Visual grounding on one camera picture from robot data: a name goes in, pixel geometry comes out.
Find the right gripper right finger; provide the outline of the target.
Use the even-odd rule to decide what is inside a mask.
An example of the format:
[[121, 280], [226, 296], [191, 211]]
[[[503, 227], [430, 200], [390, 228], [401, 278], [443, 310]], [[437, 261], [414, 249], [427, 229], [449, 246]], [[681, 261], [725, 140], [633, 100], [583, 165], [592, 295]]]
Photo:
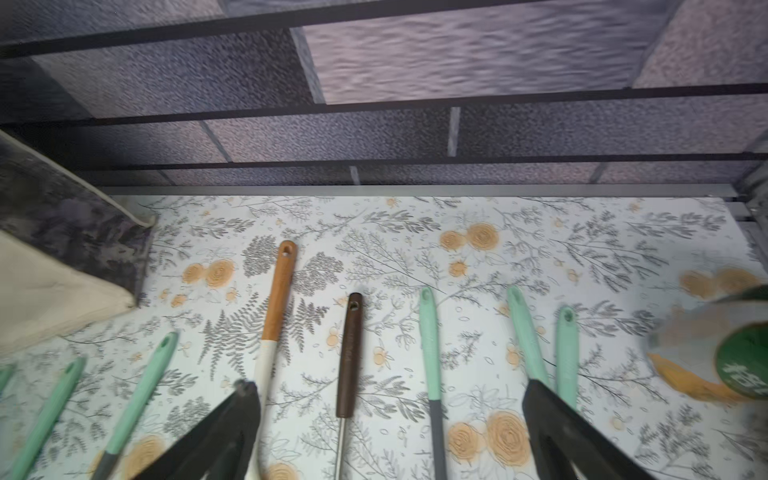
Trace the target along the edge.
[[541, 479], [653, 479], [544, 383], [531, 380], [522, 405]]

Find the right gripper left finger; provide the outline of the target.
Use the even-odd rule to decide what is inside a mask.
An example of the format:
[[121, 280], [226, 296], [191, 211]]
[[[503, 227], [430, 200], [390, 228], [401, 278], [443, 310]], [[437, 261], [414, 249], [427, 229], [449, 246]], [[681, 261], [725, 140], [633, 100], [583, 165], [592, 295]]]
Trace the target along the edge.
[[137, 477], [243, 480], [260, 421], [258, 388], [240, 380], [230, 396]]

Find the cream turner mint handle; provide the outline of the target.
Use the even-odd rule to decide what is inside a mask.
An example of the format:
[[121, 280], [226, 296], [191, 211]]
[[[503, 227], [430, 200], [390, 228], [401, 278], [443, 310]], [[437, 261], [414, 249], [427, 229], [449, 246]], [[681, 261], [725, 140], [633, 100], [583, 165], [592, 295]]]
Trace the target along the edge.
[[527, 376], [549, 387], [549, 377], [542, 357], [538, 334], [523, 292], [517, 286], [507, 289], [509, 318], [512, 322], [518, 346], [522, 351]]

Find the grey spatula mint handle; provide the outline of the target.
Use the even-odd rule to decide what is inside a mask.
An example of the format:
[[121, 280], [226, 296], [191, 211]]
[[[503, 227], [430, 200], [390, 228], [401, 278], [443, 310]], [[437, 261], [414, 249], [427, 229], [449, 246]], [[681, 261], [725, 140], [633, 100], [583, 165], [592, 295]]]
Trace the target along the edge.
[[133, 394], [123, 411], [111, 438], [97, 464], [91, 479], [108, 479], [117, 465], [119, 455], [126, 446], [153, 392], [165, 375], [178, 343], [179, 334], [165, 335], [146, 366]]

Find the cream ladle mint handle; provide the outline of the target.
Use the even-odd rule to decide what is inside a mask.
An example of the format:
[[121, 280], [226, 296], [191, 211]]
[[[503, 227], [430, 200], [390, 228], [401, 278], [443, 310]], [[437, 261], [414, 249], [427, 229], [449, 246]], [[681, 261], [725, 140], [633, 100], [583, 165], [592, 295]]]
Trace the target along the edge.
[[556, 391], [574, 410], [578, 398], [579, 345], [577, 314], [571, 307], [563, 306], [556, 324]]

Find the grey spatula dark wood handle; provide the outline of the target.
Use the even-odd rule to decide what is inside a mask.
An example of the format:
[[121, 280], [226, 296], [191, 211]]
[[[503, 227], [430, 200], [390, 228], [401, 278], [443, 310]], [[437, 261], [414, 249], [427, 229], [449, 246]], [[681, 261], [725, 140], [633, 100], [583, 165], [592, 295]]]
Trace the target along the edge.
[[334, 479], [343, 476], [343, 457], [346, 442], [346, 424], [353, 417], [358, 391], [363, 331], [363, 295], [355, 292], [348, 297], [342, 335], [336, 417], [339, 419]]

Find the cream spoon light wood handle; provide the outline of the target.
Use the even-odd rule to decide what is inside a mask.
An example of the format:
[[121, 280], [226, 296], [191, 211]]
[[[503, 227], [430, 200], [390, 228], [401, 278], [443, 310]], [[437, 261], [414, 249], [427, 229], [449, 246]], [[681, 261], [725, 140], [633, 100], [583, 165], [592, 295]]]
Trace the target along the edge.
[[259, 355], [254, 370], [254, 381], [258, 389], [260, 402], [260, 423], [249, 458], [245, 479], [261, 478], [258, 460], [259, 438], [265, 422], [264, 415], [266, 401], [269, 394], [274, 360], [290, 295], [297, 253], [298, 247], [290, 240], [283, 241], [278, 247], [268, 308], [264, 317], [263, 332], [258, 351]]

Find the grey turner mint handle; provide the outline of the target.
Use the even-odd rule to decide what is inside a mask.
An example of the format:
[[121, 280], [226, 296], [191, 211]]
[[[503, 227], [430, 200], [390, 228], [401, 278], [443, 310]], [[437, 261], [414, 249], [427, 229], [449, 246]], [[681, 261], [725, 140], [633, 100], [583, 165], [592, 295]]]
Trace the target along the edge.
[[446, 480], [439, 326], [434, 295], [429, 287], [419, 294], [419, 327], [425, 365], [435, 478]]

